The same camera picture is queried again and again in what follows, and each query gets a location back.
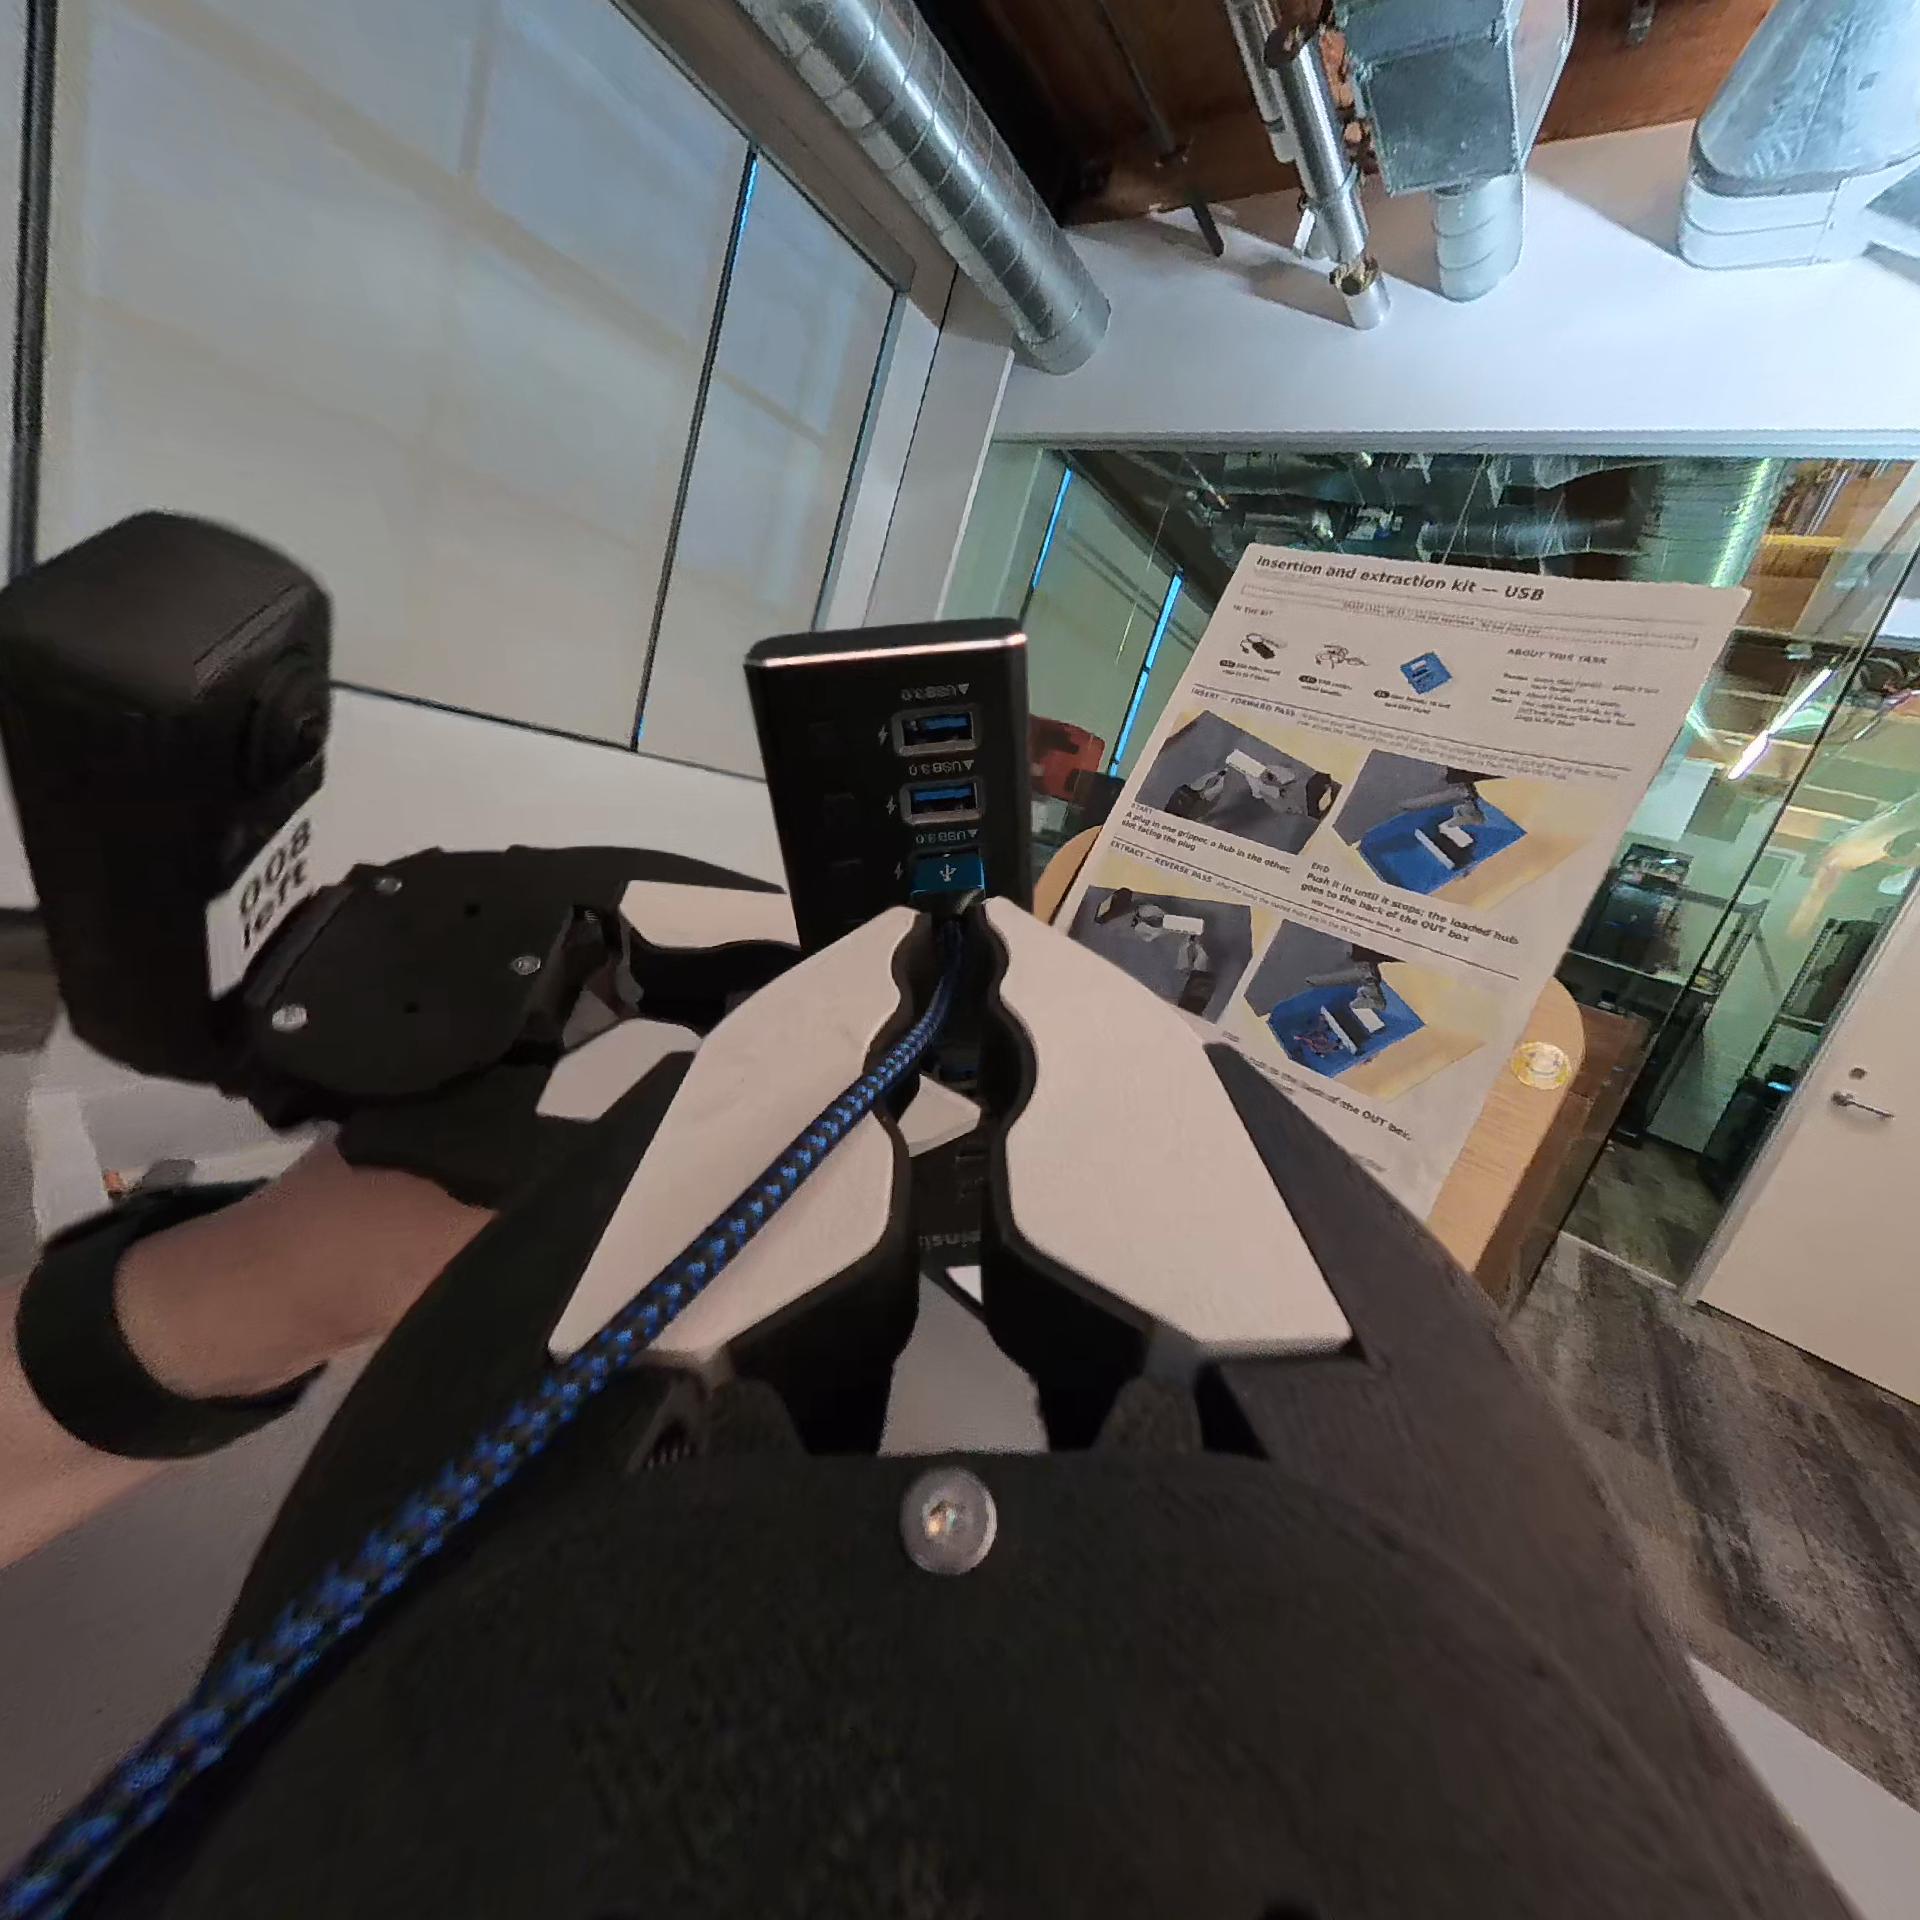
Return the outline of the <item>printed instruction sheet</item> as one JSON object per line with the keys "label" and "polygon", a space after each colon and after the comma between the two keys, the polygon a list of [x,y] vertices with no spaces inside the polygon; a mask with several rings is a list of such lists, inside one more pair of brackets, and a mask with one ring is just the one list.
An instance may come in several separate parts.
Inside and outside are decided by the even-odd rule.
{"label": "printed instruction sheet", "polygon": [[1252,544],[1059,928],[1429,1217],[1744,598]]}

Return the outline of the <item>silver air duct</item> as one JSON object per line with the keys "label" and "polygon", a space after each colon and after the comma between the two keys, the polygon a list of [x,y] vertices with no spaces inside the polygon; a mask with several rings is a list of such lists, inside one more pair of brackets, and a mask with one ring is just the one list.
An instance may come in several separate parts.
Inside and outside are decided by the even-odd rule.
{"label": "silver air duct", "polygon": [[[744,11],[937,233],[1048,373],[1082,368],[1111,304],[916,5]],[[1301,181],[1281,257],[1348,323],[1388,310],[1360,152],[1426,197],[1437,289],[1491,296],[1523,253],[1525,160],[1577,43],[1577,2],[1224,8],[1255,115]],[[1696,118],[1677,246],[1704,270],[1915,253],[1915,5],[1772,5]]]}

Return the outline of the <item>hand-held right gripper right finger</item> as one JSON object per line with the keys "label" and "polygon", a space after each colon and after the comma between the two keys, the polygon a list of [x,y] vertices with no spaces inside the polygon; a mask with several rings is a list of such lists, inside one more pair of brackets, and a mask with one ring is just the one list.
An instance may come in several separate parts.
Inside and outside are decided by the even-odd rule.
{"label": "hand-held right gripper right finger", "polygon": [[1354,1331],[1197,1026],[1023,908],[987,900],[1013,1249],[1203,1358],[1335,1353]]}

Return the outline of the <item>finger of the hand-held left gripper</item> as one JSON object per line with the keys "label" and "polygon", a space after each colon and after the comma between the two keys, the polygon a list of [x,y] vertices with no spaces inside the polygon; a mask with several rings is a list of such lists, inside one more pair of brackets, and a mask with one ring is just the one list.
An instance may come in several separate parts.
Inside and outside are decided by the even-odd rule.
{"label": "finger of the hand-held left gripper", "polygon": [[633,881],[617,904],[627,966],[644,998],[753,994],[803,961],[793,904],[779,890]]}
{"label": "finger of the hand-held left gripper", "polygon": [[633,1008],[570,1046],[544,1081],[538,1118],[604,1118],[649,1072],[682,1053],[696,1060],[691,1101],[719,1114],[729,1097],[784,1091],[763,1017],[725,1026],[735,1008],[799,965],[799,956],[671,956],[632,961]]}

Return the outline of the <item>white frosted glass door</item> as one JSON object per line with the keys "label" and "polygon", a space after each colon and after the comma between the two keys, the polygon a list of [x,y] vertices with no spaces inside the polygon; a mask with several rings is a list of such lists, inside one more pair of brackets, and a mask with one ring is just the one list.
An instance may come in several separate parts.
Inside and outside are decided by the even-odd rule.
{"label": "white frosted glass door", "polygon": [[4,564],[306,564],[335,872],[776,878],[740,661],[940,613],[1008,373],[736,5],[4,5]]}

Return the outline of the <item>black metal shelf rack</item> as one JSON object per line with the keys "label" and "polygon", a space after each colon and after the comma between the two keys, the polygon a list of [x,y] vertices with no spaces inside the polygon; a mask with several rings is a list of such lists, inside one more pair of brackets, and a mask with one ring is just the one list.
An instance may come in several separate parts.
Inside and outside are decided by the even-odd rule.
{"label": "black metal shelf rack", "polygon": [[1617,1138],[1658,1142],[1706,1194],[1736,1196],[1777,1118],[1876,949],[1876,916],[1800,905],[1786,852],[1760,852],[1728,897],[1693,888],[1693,858],[1628,844],[1569,954],[1565,980],[1591,1008],[1644,1026],[1644,1053]]}

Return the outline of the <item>plain white door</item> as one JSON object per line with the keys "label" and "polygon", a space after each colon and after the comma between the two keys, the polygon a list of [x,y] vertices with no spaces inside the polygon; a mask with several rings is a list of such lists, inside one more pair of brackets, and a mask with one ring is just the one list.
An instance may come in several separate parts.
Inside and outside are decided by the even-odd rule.
{"label": "plain white door", "polygon": [[1915,888],[1685,1298],[1917,1404]]}

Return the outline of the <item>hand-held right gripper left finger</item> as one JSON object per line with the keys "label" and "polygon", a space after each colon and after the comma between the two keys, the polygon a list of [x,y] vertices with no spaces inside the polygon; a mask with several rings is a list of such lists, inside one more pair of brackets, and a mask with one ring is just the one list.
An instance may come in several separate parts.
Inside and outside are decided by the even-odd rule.
{"label": "hand-held right gripper left finger", "polygon": [[[920,930],[916,915],[889,908],[712,1032],[549,1334],[554,1358],[611,1325],[697,1232],[736,1219],[736,1202],[864,1077],[876,1046],[899,1032],[907,996],[899,970]],[[861,1118],[673,1321],[657,1353],[708,1365],[879,1257],[896,1225],[900,1154],[889,1120]]]}

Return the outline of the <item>person's left hand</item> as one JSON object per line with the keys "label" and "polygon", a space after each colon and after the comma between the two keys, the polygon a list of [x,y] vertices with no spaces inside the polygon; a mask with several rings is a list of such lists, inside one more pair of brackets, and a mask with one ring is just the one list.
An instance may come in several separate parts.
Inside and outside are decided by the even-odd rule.
{"label": "person's left hand", "polygon": [[394,1332],[492,1220],[320,1146],[239,1202],[138,1242],[115,1270],[115,1318],[167,1390],[256,1398]]}

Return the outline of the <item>black usb hub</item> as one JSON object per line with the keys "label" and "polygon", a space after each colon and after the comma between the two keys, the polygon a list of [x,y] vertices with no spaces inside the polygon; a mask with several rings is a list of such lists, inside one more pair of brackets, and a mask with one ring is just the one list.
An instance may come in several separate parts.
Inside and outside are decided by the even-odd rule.
{"label": "black usb hub", "polygon": [[983,1115],[916,1156],[914,1212],[923,1273],[983,1315],[999,1114],[979,1072],[1002,965],[981,910],[1033,898],[1024,633],[993,616],[804,630],[756,643],[746,680],[803,954],[895,905],[967,921],[922,1091]]}

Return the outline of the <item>instruction sheet on stand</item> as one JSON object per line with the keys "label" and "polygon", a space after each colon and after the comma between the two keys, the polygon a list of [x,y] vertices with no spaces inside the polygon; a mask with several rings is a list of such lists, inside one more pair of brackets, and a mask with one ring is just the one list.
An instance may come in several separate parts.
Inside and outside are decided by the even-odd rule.
{"label": "instruction sheet on stand", "polygon": [[[1516,1074],[1511,1003],[1429,956],[1391,954],[1386,934],[1335,930],[1293,905],[1218,878],[1096,852],[1052,858],[1033,915],[1114,963],[1188,1017],[1275,1179],[1324,1281],[1368,1341],[1378,1307],[1472,1300],[1479,1257],[1545,1165],[1581,1052],[1553,1091]],[[993,1038],[987,1096],[1015,1089],[1015,1053]],[[1013,1249],[1002,1194],[1002,1114],[993,1142],[983,1304],[997,1332],[1027,1307],[1106,1312],[1127,1337],[1168,1337],[1090,1284]]]}

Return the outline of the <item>blue smartwatch black band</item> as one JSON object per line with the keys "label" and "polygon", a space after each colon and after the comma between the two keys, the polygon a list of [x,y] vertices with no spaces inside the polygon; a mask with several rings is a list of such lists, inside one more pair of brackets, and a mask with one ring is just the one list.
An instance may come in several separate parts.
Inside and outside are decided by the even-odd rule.
{"label": "blue smartwatch black band", "polygon": [[51,1236],[21,1290],[16,1361],[42,1410],[87,1449],[185,1461],[233,1448],[298,1410],[322,1369],[256,1397],[191,1398],[136,1355],[117,1310],[117,1268],[139,1242],[232,1210],[249,1184],[138,1188]]}

